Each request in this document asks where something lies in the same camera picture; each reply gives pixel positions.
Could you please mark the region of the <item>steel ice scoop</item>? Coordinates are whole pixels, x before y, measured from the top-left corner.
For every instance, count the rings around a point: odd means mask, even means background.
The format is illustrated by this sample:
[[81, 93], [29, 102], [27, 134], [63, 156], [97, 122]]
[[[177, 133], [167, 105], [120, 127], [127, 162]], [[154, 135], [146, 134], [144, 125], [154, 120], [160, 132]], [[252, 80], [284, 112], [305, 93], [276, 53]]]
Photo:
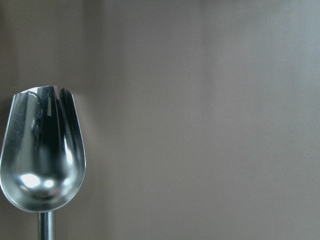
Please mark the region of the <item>steel ice scoop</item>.
[[55, 211], [80, 190], [86, 157], [73, 95], [61, 86], [13, 96], [0, 156], [0, 187], [16, 208], [36, 213], [38, 238], [55, 238]]

